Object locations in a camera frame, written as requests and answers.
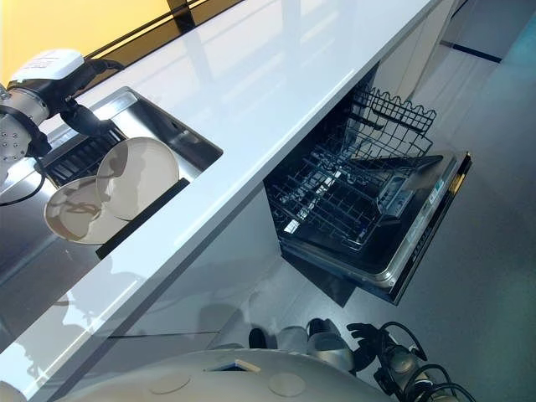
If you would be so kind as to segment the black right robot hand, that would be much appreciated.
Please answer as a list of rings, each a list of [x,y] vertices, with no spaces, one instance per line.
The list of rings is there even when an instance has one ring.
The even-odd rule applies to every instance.
[[[358,347],[352,351],[353,368],[362,371],[382,353],[384,333],[369,323],[350,323],[346,328],[358,340]]]

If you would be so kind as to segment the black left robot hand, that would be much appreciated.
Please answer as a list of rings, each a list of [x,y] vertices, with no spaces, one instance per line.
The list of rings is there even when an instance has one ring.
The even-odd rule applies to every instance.
[[[82,135],[100,136],[109,123],[79,104],[75,95],[107,70],[123,69],[115,60],[87,59],[74,49],[45,50],[13,73],[1,112],[12,116],[30,136],[54,116]]]

